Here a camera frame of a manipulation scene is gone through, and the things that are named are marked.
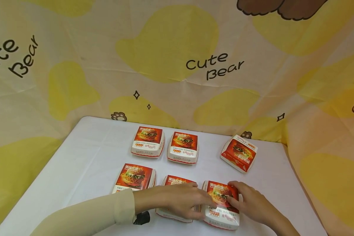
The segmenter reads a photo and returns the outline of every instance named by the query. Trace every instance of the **hand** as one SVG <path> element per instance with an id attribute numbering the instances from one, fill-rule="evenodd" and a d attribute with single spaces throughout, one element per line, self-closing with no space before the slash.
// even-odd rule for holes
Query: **hand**
<path id="1" fill-rule="evenodd" d="M 193 207 L 207 205 L 216 208 L 216 203 L 207 192 L 197 187 L 196 183 L 164 186 L 166 198 L 169 200 L 167 208 L 185 219 L 204 219 L 205 214 L 195 212 Z"/>
<path id="2" fill-rule="evenodd" d="M 271 220 L 281 218 L 283 215 L 259 191 L 243 182 L 231 181 L 228 183 L 239 190 L 243 201 L 227 197 L 227 201 L 250 219 L 270 226 Z"/>
<path id="3" fill-rule="evenodd" d="M 300 236 L 291 222 L 259 191 L 243 182 L 228 183 L 239 190 L 243 201 L 227 197 L 227 201 L 250 219 L 269 226 L 277 236 Z"/>
<path id="4" fill-rule="evenodd" d="M 135 213 L 153 208 L 167 208 L 185 219 L 203 219 L 204 213 L 195 212 L 193 207 L 207 205 L 216 208 L 216 203 L 207 192 L 197 187 L 195 183 L 188 183 L 136 191 L 134 192 Z"/>

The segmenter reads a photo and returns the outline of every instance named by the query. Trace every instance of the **white tablecloth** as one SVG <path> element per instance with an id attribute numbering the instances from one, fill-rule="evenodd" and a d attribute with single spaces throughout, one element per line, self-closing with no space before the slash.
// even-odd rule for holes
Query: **white tablecloth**
<path id="1" fill-rule="evenodd" d="M 130 146 L 139 126 L 83 117 L 1 224 L 0 236 L 29 235 L 46 216 L 58 209 L 110 194 L 125 163 L 156 169 L 157 184 L 168 174 L 191 179 L 200 186 L 205 180 L 243 181 L 263 193 L 302 236 L 326 236 L 291 169 L 284 145 L 252 141 L 258 146 L 257 156 L 250 171 L 242 174 L 219 158 L 230 137 L 217 134 L 186 131 L 199 136 L 200 153 L 194 166 L 168 161 L 165 149 L 159 159 L 133 156 Z M 145 126 L 163 129 L 167 141 L 177 130 Z M 176 222 L 157 216 L 153 210 L 150 214 L 150 223 L 143 226 L 111 226 L 96 235 L 275 235 L 266 226 L 243 215 L 239 229 L 232 232 L 200 221 Z"/>

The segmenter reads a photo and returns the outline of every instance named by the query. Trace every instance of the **yellow blob pattern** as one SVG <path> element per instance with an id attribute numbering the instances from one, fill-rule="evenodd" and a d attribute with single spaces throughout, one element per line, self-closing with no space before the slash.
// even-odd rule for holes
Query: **yellow blob pattern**
<path id="1" fill-rule="evenodd" d="M 249 109 L 260 95 L 249 89 L 232 89 L 216 95 L 194 112 L 199 125 L 244 125 L 249 119 Z"/>
<path id="2" fill-rule="evenodd" d="M 354 117 L 354 55 L 311 70 L 297 84 L 301 97 L 334 117 Z"/>
<path id="3" fill-rule="evenodd" d="M 277 12 L 252 20 L 256 30 L 279 50 L 302 56 L 328 42 L 353 15 L 354 0 L 330 0 L 308 20 L 284 20 Z"/>
<path id="4" fill-rule="evenodd" d="M 166 112 L 157 108 L 147 99 L 139 97 L 137 100 L 133 96 L 117 97 L 109 104 L 109 112 L 123 112 L 127 121 L 148 125 L 159 125 L 164 127 L 179 128 L 178 122 Z"/>
<path id="5" fill-rule="evenodd" d="M 61 143 L 52 137 L 32 137 L 0 147 L 0 223 Z"/>
<path id="6" fill-rule="evenodd" d="M 247 125 L 244 130 L 252 132 L 252 139 L 287 145 L 286 118 L 277 122 L 276 117 L 259 117 Z"/>
<path id="7" fill-rule="evenodd" d="M 324 206 L 354 229 L 354 161 L 314 153 L 302 160 L 300 176 Z"/>
<path id="8" fill-rule="evenodd" d="M 65 120 L 70 111 L 99 99 L 100 95 L 87 84 L 78 63 L 65 61 L 50 70 L 49 111 L 55 119 Z"/>
<path id="9" fill-rule="evenodd" d="M 198 68 L 187 69 L 187 61 L 208 59 L 218 37 L 217 23 L 209 13 L 195 6 L 176 5 L 155 12 L 137 37 L 119 40 L 115 49 L 136 72 L 172 83 L 194 73 Z"/>
<path id="10" fill-rule="evenodd" d="M 22 0 L 67 17 L 78 17 L 89 12 L 96 0 Z"/>

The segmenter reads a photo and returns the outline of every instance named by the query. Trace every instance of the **burger box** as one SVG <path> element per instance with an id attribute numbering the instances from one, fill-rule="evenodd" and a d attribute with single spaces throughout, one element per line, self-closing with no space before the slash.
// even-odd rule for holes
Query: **burger box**
<path id="1" fill-rule="evenodd" d="M 200 206 L 200 211 L 205 214 L 204 222 L 221 229 L 237 230 L 240 222 L 239 211 L 227 202 L 227 196 L 239 200 L 237 189 L 214 181 L 205 181 L 202 189 L 209 193 L 217 204 L 216 209 Z"/>
<path id="2" fill-rule="evenodd" d="M 198 154 L 197 135 L 174 132 L 168 144 L 167 158 L 170 161 L 192 165 L 197 163 Z"/>
<path id="3" fill-rule="evenodd" d="M 184 183 L 195 183 L 195 182 L 191 181 L 189 179 L 184 179 L 184 178 L 177 177 L 177 176 L 167 175 L 165 177 L 164 181 L 163 181 L 162 186 L 174 185 L 174 184 L 184 184 Z M 177 220 L 177 221 L 182 221 L 182 222 L 185 222 L 185 223 L 192 223 L 193 222 L 193 220 L 184 219 L 182 217 L 174 215 L 168 209 L 157 208 L 156 209 L 156 213 L 159 216 L 163 216 L 165 218 L 174 219 L 174 220 Z"/>
<path id="4" fill-rule="evenodd" d="M 134 164 L 125 164 L 112 193 L 117 193 L 127 188 L 132 189 L 132 191 L 152 188 L 155 185 L 155 180 L 156 170 Z"/>
<path id="5" fill-rule="evenodd" d="M 162 129 L 140 126 L 134 141 L 131 153 L 137 156 L 158 158 L 164 148 L 165 136 Z"/>
<path id="6" fill-rule="evenodd" d="M 220 158 L 242 173 L 249 171 L 256 157 L 257 147 L 235 135 L 223 147 Z"/>

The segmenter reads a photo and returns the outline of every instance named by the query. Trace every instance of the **burger picture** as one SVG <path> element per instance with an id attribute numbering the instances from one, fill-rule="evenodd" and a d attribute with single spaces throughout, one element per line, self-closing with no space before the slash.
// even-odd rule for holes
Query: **burger picture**
<path id="1" fill-rule="evenodd" d="M 182 147 L 191 147 L 194 140 L 189 134 L 178 135 L 174 141 Z"/>
<path id="2" fill-rule="evenodd" d="M 138 136 L 146 141 L 153 141 L 157 136 L 157 131 L 155 129 L 143 129 Z"/>
<path id="3" fill-rule="evenodd" d="M 252 153 L 249 151 L 249 149 L 247 149 L 246 147 L 244 147 L 242 144 L 235 144 L 233 146 L 233 152 L 236 156 L 240 157 L 245 157 L 246 159 L 248 158 L 252 158 Z"/>
<path id="4" fill-rule="evenodd" d="M 144 180 L 145 172 L 142 168 L 133 167 L 121 174 L 122 181 L 129 186 L 140 186 Z"/>
<path id="5" fill-rule="evenodd" d="M 232 197 L 232 192 L 226 187 L 214 187 L 210 195 L 214 202 L 220 205 L 225 205 L 227 202 L 227 197 Z"/>

